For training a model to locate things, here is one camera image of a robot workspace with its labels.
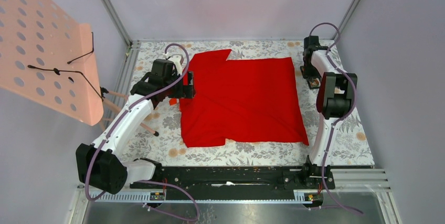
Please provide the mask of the black display box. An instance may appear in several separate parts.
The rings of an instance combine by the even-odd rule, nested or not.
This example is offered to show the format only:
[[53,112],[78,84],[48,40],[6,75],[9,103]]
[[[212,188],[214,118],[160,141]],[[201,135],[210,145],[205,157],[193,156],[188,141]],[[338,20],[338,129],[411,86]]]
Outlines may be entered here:
[[319,89],[321,86],[321,81],[319,78],[310,78],[307,80],[307,83],[311,90]]

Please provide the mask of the red shirt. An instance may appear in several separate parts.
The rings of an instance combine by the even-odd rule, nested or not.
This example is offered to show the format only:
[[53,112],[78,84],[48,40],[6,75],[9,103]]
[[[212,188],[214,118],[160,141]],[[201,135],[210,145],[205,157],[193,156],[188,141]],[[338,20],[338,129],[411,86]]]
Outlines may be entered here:
[[193,55],[196,91],[181,99],[181,137],[187,147],[236,142],[309,144],[290,57],[229,59],[229,49]]

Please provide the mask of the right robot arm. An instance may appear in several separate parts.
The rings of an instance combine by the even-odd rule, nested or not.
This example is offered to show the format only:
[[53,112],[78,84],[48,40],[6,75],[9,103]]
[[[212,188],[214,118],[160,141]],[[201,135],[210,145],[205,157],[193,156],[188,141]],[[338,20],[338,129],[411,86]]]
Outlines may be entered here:
[[329,55],[329,48],[320,44],[318,36],[307,36],[303,48],[300,70],[309,88],[318,90],[319,127],[298,178],[306,188],[333,189],[335,185],[329,165],[331,145],[343,120],[355,109],[357,75],[338,67]]

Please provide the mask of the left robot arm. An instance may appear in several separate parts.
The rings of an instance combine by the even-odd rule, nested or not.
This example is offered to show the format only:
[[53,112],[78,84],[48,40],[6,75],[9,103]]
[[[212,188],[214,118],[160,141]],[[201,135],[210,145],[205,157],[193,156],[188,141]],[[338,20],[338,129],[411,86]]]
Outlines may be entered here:
[[158,187],[163,180],[160,163],[146,158],[122,162],[120,157],[130,137],[142,121],[166,98],[191,99],[195,95],[194,73],[182,69],[178,61],[156,59],[130,91],[123,109],[109,127],[90,145],[76,150],[80,182],[110,194],[123,187],[144,181]]

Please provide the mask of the small red toy block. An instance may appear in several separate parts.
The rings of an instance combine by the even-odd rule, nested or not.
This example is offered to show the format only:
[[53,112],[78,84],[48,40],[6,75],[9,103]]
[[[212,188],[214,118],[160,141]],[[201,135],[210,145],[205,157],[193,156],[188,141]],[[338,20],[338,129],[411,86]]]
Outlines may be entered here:
[[178,99],[176,99],[176,98],[172,98],[172,99],[169,100],[169,105],[170,106],[176,105],[177,103],[178,103]]

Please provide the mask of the floral table mat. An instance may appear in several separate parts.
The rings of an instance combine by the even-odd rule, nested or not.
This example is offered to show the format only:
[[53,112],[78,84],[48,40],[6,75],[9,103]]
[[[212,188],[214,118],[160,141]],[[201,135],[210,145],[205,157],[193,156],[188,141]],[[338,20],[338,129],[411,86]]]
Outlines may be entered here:
[[[230,49],[230,59],[291,57],[303,123],[309,141],[314,142],[319,121],[315,108],[317,91],[309,89],[301,76],[303,42],[300,40],[142,42],[136,48],[137,59],[131,82],[135,84],[150,71],[153,61],[161,58],[165,50],[170,55],[182,55],[185,51],[194,55],[218,49]],[[144,120],[145,124],[159,132],[159,136],[139,127],[124,149],[123,159],[149,158],[165,166],[298,166],[305,162],[310,150],[301,143],[243,143],[233,140],[227,140],[224,146],[219,147],[188,148],[181,138],[180,117],[178,105],[169,105],[167,101],[159,104]],[[332,165],[375,164],[357,111],[340,125],[331,152]]]

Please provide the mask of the pink perforated music stand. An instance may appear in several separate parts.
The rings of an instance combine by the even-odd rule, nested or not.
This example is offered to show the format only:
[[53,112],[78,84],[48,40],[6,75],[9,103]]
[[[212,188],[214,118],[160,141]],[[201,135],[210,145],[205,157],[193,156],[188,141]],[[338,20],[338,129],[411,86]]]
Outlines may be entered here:
[[100,0],[1,0],[1,140],[95,138],[125,49]]

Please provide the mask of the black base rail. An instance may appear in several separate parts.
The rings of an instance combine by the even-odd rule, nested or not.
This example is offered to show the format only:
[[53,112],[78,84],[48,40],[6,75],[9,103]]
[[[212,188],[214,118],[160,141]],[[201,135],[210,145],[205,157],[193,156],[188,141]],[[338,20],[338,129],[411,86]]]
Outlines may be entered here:
[[332,172],[324,176],[305,166],[167,166],[155,171],[155,183],[135,182],[132,189],[160,189],[168,200],[293,200],[295,190],[320,193],[334,189]]

